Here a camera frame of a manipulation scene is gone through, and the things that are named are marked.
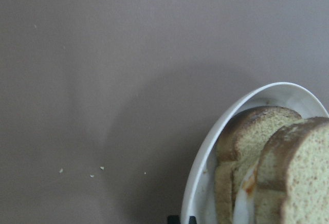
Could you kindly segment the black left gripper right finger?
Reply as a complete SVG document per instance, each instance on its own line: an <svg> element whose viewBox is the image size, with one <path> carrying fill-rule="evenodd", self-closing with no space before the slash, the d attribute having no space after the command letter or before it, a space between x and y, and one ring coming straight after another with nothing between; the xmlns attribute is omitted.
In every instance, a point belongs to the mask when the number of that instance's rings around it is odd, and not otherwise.
<svg viewBox="0 0 329 224"><path fill-rule="evenodd" d="M196 224L196 218L195 218L195 216L190 216L189 217L189 224Z"/></svg>

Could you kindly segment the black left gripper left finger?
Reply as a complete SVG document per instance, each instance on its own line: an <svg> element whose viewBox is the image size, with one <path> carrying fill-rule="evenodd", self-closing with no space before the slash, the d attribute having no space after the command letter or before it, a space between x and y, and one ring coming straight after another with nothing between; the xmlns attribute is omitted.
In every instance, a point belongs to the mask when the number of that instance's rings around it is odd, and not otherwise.
<svg viewBox="0 0 329 224"><path fill-rule="evenodd" d="M180 224L180 218L178 215L169 215L167 217L167 224Z"/></svg>

